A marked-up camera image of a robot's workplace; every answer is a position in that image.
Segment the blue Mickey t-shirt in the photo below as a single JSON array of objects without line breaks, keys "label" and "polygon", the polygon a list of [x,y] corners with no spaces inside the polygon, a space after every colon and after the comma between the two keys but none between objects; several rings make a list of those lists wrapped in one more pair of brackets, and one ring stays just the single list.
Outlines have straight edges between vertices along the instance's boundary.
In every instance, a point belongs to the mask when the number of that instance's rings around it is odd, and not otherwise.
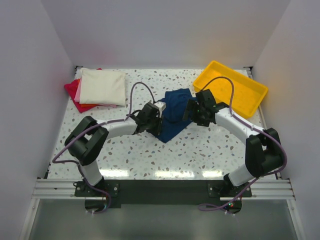
[{"label": "blue Mickey t-shirt", "polygon": [[188,100],[195,100],[188,88],[180,88],[173,91],[166,91],[164,98],[160,101],[166,104],[163,111],[161,131],[156,138],[163,143],[169,142],[192,121],[188,118],[183,120]]}]

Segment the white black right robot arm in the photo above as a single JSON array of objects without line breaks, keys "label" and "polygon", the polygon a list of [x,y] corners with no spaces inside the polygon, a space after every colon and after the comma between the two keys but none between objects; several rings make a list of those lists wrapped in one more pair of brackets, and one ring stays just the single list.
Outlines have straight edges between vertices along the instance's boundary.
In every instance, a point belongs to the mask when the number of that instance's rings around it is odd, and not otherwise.
[{"label": "white black right robot arm", "polygon": [[220,191],[227,196],[235,196],[242,185],[272,174],[287,163],[287,155],[275,129],[258,127],[235,113],[230,104],[217,103],[210,90],[200,91],[196,93],[196,99],[187,101],[183,120],[202,127],[213,123],[231,132],[244,144],[244,164],[223,177]]}]

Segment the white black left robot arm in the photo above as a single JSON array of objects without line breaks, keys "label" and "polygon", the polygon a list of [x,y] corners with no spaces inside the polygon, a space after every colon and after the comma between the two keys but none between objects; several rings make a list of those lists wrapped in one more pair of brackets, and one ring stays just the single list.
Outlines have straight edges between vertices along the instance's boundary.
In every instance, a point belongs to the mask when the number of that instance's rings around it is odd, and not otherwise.
[{"label": "white black left robot arm", "polygon": [[86,116],[71,132],[64,142],[69,154],[76,159],[80,173],[87,181],[86,191],[99,196],[105,189],[104,177],[100,173],[97,157],[106,140],[137,135],[144,131],[158,135],[160,133],[166,104],[162,101],[148,102],[137,115],[131,113],[124,120],[113,119],[99,123]]}]

